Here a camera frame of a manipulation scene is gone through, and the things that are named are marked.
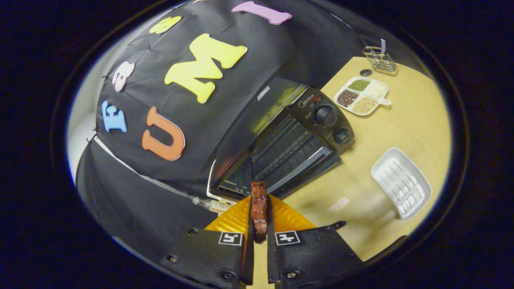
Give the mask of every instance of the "table surface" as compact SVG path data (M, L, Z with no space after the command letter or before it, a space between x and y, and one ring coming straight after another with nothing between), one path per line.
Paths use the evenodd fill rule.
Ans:
M345 220L347 225L338 232L362 261L410 234L423 221L439 197L450 162L450 121L437 85L416 70L397 66L396 76L376 71L368 76L388 86L385 98L392 101L390 106L379 105L367 116L341 108L355 132L355 143L340 155L342 164L283 200L316 226ZM373 70L365 57L353 57L321 91L333 98L363 69ZM373 165L390 148L402 150L432 187L427 204L407 222L398 217L371 176ZM347 204L334 210L332 206L342 198ZM249 288L273 287L267 284L266 246L255 246L254 285Z

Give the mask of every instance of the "wire basket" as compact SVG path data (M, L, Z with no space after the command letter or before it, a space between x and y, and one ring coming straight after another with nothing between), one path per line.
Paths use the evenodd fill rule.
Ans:
M371 66L380 73L388 75L397 75L398 68L394 63L393 59L387 53L382 53L382 48L375 46L366 46L362 53L366 55L366 58L371 63Z

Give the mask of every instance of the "midea logo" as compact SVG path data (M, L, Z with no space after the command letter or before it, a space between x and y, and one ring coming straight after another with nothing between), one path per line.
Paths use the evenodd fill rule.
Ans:
M308 102L309 102L313 97L314 97L314 94L311 94L311 95L310 95L309 97L307 97L305 100L300 101L300 102L298 103L298 106L299 106L300 108L304 108L304 107L307 105L307 103L308 103Z

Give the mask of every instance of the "white plastic dish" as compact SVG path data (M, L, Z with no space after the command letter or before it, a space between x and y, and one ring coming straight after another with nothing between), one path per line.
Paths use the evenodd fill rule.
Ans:
M428 202L432 188L420 169L400 149L390 148L371 176L391 199L401 219L412 219Z
M348 88L348 86L350 86L354 81L356 80L366 80L366 81L369 81L370 83L366 86L366 88L363 90L363 91L356 91L356 90L353 90L351 88ZM357 76L357 77L354 77L352 79L350 79L337 93L336 95L334 95L334 102L344 108L345 110L349 111L349 112L352 112L356 115L368 115L370 113L372 113L379 104L382 104L382 105L391 105L391 101L389 99L385 99L384 97L386 96L387 92L388 92L388 87L385 83L383 82L380 82L378 80L374 80L374 79L371 79L371 78L367 78L367 77L361 77L361 76ZM350 106L348 107L345 107L344 105L340 104L339 102L337 102L337 99L339 98L339 95L344 91L344 90L348 90L352 93L356 93L358 95L358 97L354 100L354 102L352 102L352 104L350 104ZM376 100L377 101L377 104L367 113L364 113L364 114L361 114L361 113L358 113L356 111L353 110L353 108L355 107L355 105L357 104L357 102L359 102L361 99L363 98L369 98L369 99L372 99L372 100Z

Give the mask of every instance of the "yellow letter m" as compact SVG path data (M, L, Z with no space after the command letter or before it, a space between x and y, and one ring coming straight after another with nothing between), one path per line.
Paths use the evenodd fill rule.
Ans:
M195 61L174 64L164 78L165 84L175 82L196 94L199 103L205 103L214 91L214 83L203 83L196 78L220 79L223 74L212 59L221 62L222 67L231 68L248 50L245 46L230 44L212 39L208 34L198 36L189 49Z

